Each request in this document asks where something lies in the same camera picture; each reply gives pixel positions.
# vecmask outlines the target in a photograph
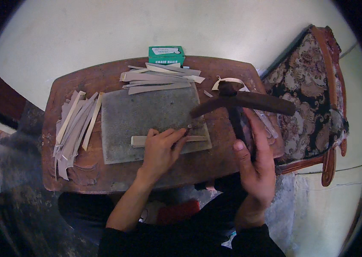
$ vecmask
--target gray sandpaper strip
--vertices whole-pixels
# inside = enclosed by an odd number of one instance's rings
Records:
[[[127,89],[104,94],[101,105],[104,163],[143,160],[144,148],[133,148],[131,137],[147,135],[150,128],[163,132],[169,128],[186,127],[191,123],[189,112],[197,105],[199,99],[195,83],[188,88],[135,95],[128,95]],[[208,141],[188,142],[181,153],[212,148],[206,124],[203,121],[198,124],[189,135],[207,136]]]

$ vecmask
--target white wall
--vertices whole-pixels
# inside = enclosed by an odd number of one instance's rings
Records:
[[[336,172],[328,187],[321,173],[295,176],[295,213],[288,257],[336,257],[362,198],[362,166]]]
[[[265,70],[310,23],[356,39],[329,0],[27,0],[0,37],[0,77],[45,110],[53,81],[89,66],[182,45]]]

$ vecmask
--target red object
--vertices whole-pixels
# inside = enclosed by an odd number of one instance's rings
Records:
[[[158,211],[157,225],[177,223],[178,221],[191,218],[197,212],[199,212],[199,202],[197,200],[189,200],[186,203],[166,206]]]

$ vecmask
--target black pants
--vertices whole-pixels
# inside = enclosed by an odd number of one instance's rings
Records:
[[[190,219],[166,226],[138,223],[136,230],[152,237],[193,235],[195,240],[212,244],[227,241],[235,230],[236,211],[247,193],[241,187],[239,173],[216,179],[214,187],[223,193]],[[106,195],[62,193],[58,199],[58,209],[64,220],[97,245],[113,208],[111,199]]]

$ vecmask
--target concrete floor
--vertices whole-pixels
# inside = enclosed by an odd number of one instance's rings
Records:
[[[0,192],[6,211],[25,244],[37,256],[96,256],[97,246],[76,233],[60,216],[57,199],[60,192],[47,191],[42,184],[41,127],[44,112],[27,103],[19,129],[0,140]],[[270,235],[285,252],[290,244],[294,218],[294,178],[277,178],[276,196],[266,212]],[[154,193],[167,203],[197,199],[202,208],[219,192],[185,186]]]

